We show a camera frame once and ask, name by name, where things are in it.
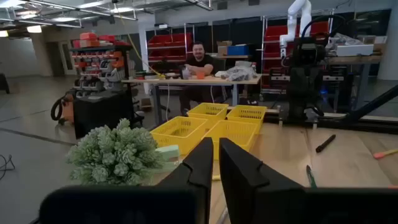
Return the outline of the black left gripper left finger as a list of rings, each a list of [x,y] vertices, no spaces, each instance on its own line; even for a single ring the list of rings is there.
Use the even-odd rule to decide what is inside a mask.
[[[213,142],[204,138],[157,186],[163,190],[156,223],[204,223],[210,219]]]

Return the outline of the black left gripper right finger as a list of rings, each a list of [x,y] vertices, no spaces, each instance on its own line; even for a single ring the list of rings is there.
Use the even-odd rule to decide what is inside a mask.
[[[227,138],[219,143],[220,174],[231,223],[300,223],[303,186]]]

